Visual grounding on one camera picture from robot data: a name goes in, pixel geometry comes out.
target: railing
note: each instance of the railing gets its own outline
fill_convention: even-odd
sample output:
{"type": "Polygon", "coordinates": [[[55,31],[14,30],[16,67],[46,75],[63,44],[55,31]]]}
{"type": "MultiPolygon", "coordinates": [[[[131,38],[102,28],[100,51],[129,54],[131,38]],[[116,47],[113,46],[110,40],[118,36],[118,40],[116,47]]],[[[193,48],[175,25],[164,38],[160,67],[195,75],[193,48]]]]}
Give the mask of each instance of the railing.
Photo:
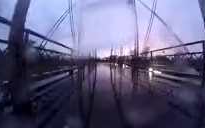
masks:
{"type": "MultiPolygon", "coordinates": [[[[11,22],[3,17],[0,17],[0,23],[11,26],[11,22]]],[[[31,102],[34,104],[33,106],[36,106],[36,117],[40,120],[37,125],[44,127],[46,123],[53,119],[53,114],[56,114],[61,106],[64,106],[63,100],[70,97],[76,90],[77,86],[70,85],[72,83],[70,81],[75,79],[73,77],[79,72],[79,69],[77,70],[77,66],[72,62],[73,49],[66,45],[30,29],[24,31],[24,43],[28,49],[34,49],[34,55],[30,56],[36,57],[33,62],[28,63],[28,86],[30,93],[33,93],[31,102]],[[40,42],[42,40],[47,41],[49,45],[55,46],[53,48],[57,47],[60,50],[41,47],[37,45],[40,42],[36,42],[36,39],[40,42]]],[[[7,91],[6,86],[11,78],[8,45],[8,40],[0,39],[0,113],[12,112],[11,101],[6,98],[5,93],[7,91]]]]}
{"type": "Polygon", "coordinates": [[[158,63],[161,65],[165,65],[169,67],[173,67],[173,64],[177,61],[186,61],[190,67],[196,69],[199,72],[199,76],[202,77],[203,82],[205,82],[205,41],[196,41],[196,42],[191,42],[191,43],[186,43],[182,45],[176,45],[176,46],[171,46],[167,48],[162,48],[162,49],[156,49],[152,50],[146,53],[141,53],[141,55],[149,54],[149,60],[150,60],[150,65],[154,63],[158,63]],[[198,48],[201,49],[200,52],[190,52],[190,53],[173,53],[173,54],[166,54],[164,53],[167,50],[174,50],[176,48],[182,48],[185,46],[194,46],[194,45],[201,45],[197,46],[198,48]]]}

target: cloudy sky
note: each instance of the cloudy sky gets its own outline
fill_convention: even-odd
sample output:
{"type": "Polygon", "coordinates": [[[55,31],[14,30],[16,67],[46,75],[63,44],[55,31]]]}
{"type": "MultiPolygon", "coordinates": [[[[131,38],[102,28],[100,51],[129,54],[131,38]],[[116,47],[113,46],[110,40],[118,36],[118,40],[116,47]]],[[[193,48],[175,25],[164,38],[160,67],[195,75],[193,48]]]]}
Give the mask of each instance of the cloudy sky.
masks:
{"type": "MultiPolygon", "coordinates": [[[[98,50],[100,56],[109,54],[113,46],[131,48],[136,31],[134,11],[127,0],[76,0],[74,9],[75,31],[80,30],[80,47],[83,52],[98,50]]],[[[149,7],[153,0],[143,0],[149,7]]],[[[26,28],[43,35],[68,9],[68,0],[32,0],[26,28]]],[[[16,0],[0,0],[0,16],[12,18],[16,0]]],[[[144,41],[150,12],[136,2],[139,44],[144,41]]],[[[184,43],[205,39],[198,0],[158,0],[156,12],[166,21],[184,43]]],[[[7,38],[9,28],[0,25],[0,38],[7,38]]],[[[52,37],[73,47],[69,17],[52,37]]],[[[148,45],[150,49],[177,45],[178,42],[156,18],[148,45]]]]}

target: bridge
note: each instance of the bridge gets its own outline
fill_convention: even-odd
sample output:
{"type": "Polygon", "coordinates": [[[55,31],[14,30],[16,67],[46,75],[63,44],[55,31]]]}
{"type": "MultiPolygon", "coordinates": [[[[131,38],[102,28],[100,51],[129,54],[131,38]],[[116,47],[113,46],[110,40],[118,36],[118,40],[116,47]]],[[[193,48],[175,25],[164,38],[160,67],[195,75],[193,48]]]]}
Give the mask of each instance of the bridge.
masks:
{"type": "MultiPolygon", "coordinates": [[[[3,17],[0,23],[14,27],[3,17]]],[[[205,40],[142,53],[135,46],[131,55],[111,48],[99,59],[22,33],[15,48],[0,39],[0,128],[205,127],[205,40]],[[171,52],[195,45],[201,51],[171,52]]]]}

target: cable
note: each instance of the cable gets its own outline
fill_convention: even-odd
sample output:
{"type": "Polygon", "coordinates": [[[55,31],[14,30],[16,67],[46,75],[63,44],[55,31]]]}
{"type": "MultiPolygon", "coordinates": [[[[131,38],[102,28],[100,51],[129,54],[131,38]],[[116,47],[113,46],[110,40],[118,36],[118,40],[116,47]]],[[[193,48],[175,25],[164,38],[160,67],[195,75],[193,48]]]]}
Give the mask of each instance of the cable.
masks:
{"type": "MultiPolygon", "coordinates": [[[[174,38],[178,41],[179,44],[184,45],[183,41],[177,36],[176,33],[168,26],[168,24],[156,13],[153,12],[145,3],[143,3],[141,0],[138,0],[147,10],[152,12],[154,16],[167,28],[167,30],[174,36],[174,38]]],[[[186,46],[183,46],[184,50],[189,53],[189,50],[186,46]]]]}
{"type": "Polygon", "coordinates": [[[74,29],[74,20],[73,20],[73,10],[72,8],[72,0],[68,0],[68,5],[69,5],[69,18],[70,18],[70,28],[71,28],[71,33],[72,33],[72,40],[73,43],[75,44],[75,29],[74,29]]]}
{"type": "Polygon", "coordinates": [[[134,11],[134,16],[135,16],[135,26],[136,26],[136,32],[135,32],[135,43],[134,43],[134,55],[138,56],[139,53],[139,32],[138,32],[138,17],[137,17],[137,9],[136,9],[136,4],[135,0],[128,0],[127,1],[128,5],[131,5],[133,7],[134,11]]]}
{"type": "Polygon", "coordinates": [[[153,26],[153,21],[154,21],[154,13],[156,11],[156,6],[157,6],[157,0],[153,0],[153,7],[152,7],[152,12],[150,15],[150,20],[149,20],[149,24],[148,24],[148,28],[147,28],[147,32],[146,32],[146,36],[145,36],[145,41],[143,44],[143,49],[146,47],[148,41],[149,41],[149,37],[150,37],[150,33],[152,30],[152,26],[153,26]]]}
{"type": "Polygon", "coordinates": [[[53,27],[49,30],[49,32],[47,33],[46,37],[50,38],[54,35],[55,31],[58,29],[58,27],[61,25],[61,23],[65,20],[65,18],[67,17],[67,15],[70,13],[70,10],[72,10],[75,7],[75,3],[71,6],[71,8],[67,9],[62,16],[56,21],[56,23],[53,25],[53,27]]]}

